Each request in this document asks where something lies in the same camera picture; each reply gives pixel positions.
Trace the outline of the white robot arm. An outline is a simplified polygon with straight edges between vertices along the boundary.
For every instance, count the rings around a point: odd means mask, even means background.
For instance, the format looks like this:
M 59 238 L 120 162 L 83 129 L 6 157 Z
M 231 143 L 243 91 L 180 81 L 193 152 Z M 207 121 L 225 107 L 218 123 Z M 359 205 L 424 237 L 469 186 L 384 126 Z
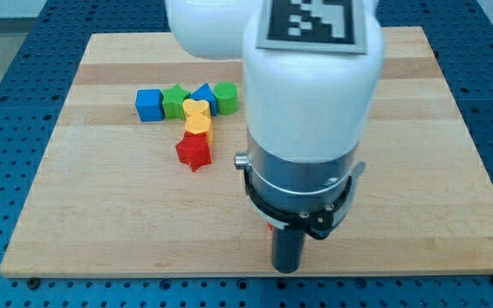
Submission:
M 251 148 L 326 163 L 359 143 L 384 62 L 374 1 L 179 1 L 170 29 L 193 56 L 239 58 Z

